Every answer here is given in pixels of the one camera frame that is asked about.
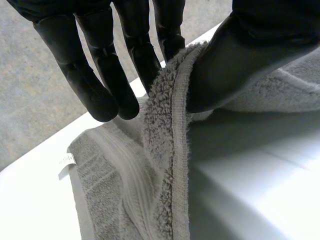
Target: white table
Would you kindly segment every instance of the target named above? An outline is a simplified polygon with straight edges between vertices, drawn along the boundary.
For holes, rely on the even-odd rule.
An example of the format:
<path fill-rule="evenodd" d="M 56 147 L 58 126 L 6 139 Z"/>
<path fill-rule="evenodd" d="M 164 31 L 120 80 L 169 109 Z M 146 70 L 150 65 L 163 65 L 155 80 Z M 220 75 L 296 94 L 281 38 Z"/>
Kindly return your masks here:
<path fill-rule="evenodd" d="M 210 40 L 217 28 L 194 42 Z M 139 79 L 130 85 L 137 97 L 145 94 Z M 303 118 L 235 121 L 224 115 L 212 132 L 203 125 L 191 129 L 193 138 L 218 146 L 192 149 L 189 197 L 196 239 L 320 239 L 320 114 L 305 116 L 311 130 L 256 147 L 255 131 L 268 136 Z M 101 124 L 86 113 L 0 172 L 0 240 L 81 239 L 70 177 L 66 172 L 59 180 L 56 166 L 72 140 Z"/>

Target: gray towel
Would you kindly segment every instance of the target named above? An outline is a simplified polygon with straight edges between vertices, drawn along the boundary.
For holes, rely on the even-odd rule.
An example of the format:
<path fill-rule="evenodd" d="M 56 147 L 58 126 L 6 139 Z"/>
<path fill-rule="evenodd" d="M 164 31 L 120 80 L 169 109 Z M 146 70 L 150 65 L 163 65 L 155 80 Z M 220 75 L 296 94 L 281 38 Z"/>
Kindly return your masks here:
<path fill-rule="evenodd" d="M 68 148 L 83 240 L 188 240 L 187 129 L 212 111 L 186 112 L 189 76 L 206 43 L 182 50 L 139 99 L 133 120 L 89 129 Z M 243 92 L 226 106 L 243 112 L 320 109 L 317 49 Z"/>

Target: gloved hand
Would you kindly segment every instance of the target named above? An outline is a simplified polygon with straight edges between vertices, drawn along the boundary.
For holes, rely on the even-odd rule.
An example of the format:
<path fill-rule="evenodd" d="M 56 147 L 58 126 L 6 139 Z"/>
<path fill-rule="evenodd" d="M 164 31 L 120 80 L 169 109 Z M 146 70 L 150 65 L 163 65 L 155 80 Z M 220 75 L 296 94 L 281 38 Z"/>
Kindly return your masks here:
<path fill-rule="evenodd" d="M 119 62 L 113 38 L 111 0 L 8 0 L 51 50 L 69 85 L 98 121 L 139 113 L 138 101 Z M 129 55 L 147 91 L 161 68 L 150 43 L 148 0 L 113 0 Z M 153 0 L 158 41 L 165 61 L 185 47 L 180 25 L 185 0 Z M 76 20 L 104 86 L 85 57 Z"/>

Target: towel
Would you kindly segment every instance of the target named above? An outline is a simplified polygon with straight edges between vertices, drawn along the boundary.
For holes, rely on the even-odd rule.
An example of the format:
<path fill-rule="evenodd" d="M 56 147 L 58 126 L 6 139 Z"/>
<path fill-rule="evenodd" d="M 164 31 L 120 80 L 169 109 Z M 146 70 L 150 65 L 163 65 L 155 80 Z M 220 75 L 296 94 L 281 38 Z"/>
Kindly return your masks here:
<path fill-rule="evenodd" d="M 83 240 L 188 240 L 188 126 L 193 64 L 207 43 L 181 50 L 155 79 L 140 114 L 115 118 L 69 146 L 69 174 Z M 223 108 L 238 112 L 320 110 L 319 49 L 262 78 Z"/>

